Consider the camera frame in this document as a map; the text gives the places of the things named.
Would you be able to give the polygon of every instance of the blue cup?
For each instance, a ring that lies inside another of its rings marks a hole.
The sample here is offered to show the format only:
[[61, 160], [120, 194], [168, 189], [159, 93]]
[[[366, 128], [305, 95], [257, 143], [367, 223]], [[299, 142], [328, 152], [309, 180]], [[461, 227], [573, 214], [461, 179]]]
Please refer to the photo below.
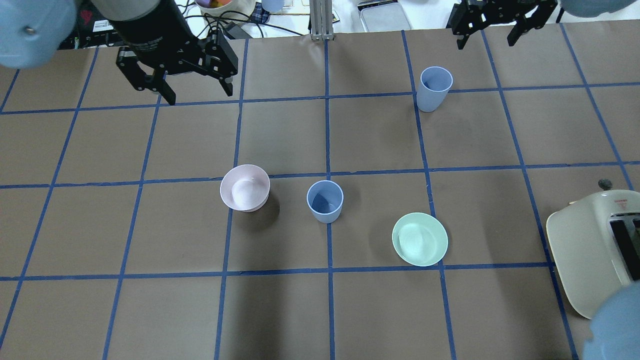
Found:
[[321, 180], [307, 191], [307, 205], [316, 219], [330, 224], [340, 216], [344, 194], [340, 185], [330, 180]]
[[416, 94], [418, 109], [429, 113], [438, 108], [452, 85], [453, 75], [447, 69], [439, 66], [424, 69]]

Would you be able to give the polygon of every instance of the white floor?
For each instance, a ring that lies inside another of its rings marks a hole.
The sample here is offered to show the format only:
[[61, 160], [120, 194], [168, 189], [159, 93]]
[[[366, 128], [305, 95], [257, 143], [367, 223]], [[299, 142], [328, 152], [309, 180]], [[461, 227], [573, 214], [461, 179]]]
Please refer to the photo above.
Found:
[[[362, 0], [333, 0], [333, 9], [337, 12], [340, 21], [333, 25], [336, 33], [359, 33], [363, 32], [360, 15], [356, 5]], [[177, 3], [186, 3], [186, 0], [177, 0]], [[453, 0], [398, 0], [411, 24], [412, 29], [442, 29], [446, 26], [449, 14], [454, 3]], [[309, 6], [308, 0], [285, 0], [286, 6], [281, 13], [273, 14], [268, 22], [271, 25], [281, 26], [299, 33], [308, 33]], [[555, 22], [560, 7], [549, 18], [549, 23]], [[200, 9], [192, 6], [189, 15], [198, 15]], [[630, 6], [614, 13], [604, 13], [593, 18], [574, 17], [564, 13], [562, 22], [584, 22], [601, 20], [629, 20], [640, 19], [640, 1], [636, 1]], [[204, 28], [202, 19], [189, 19], [189, 25], [194, 33], [199, 33]], [[253, 37], [260, 37], [260, 31], [253, 24], [245, 24], [242, 28]], [[280, 29], [262, 26], [265, 37], [286, 37], [291, 33]]]

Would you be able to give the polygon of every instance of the grid table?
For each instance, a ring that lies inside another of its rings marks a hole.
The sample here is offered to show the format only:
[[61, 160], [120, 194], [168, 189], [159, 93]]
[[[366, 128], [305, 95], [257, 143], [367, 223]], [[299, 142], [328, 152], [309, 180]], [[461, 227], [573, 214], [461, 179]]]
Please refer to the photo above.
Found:
[[[640, 21], [233, 41], [234, 96], [170, 78], [138, 93], [114, 49], [0, 69], [0, 359], [577, 359], [544, 223], [640, 183]], [[415, 82], [454, 87], [421, 113]], [[254, 163], [271, 194], [218, 187]], [[308, 212], [344, 189], [333, 224]], [[395, 254], [403, 214], [450, 237], [436, 265]]]

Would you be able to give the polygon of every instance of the green bowl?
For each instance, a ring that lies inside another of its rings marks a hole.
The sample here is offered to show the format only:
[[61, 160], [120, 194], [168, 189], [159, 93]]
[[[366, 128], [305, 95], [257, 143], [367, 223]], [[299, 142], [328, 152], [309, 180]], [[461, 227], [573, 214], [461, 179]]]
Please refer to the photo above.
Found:
[[391, 234], [394, 249], [407, 263], [430, 266], [444, 258], [449, 237], [444, 226], [425, 213], [410, 213], [400, 218]]

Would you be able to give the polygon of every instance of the bowl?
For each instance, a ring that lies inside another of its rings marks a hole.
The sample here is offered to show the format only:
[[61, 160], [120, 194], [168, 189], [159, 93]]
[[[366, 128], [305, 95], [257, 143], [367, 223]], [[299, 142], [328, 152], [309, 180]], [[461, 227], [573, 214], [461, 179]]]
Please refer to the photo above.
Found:
[[431, 266], [444, 258], [449, 237], [444, 226], [425, 213], [401, 217], [391, 234], [396, 253], [415, 266]]
[[245, 164], [229, 170], [220, 183], [220, 197], [233, 210], [250, 213], [267, 202], [271, 183], [260, 167]]

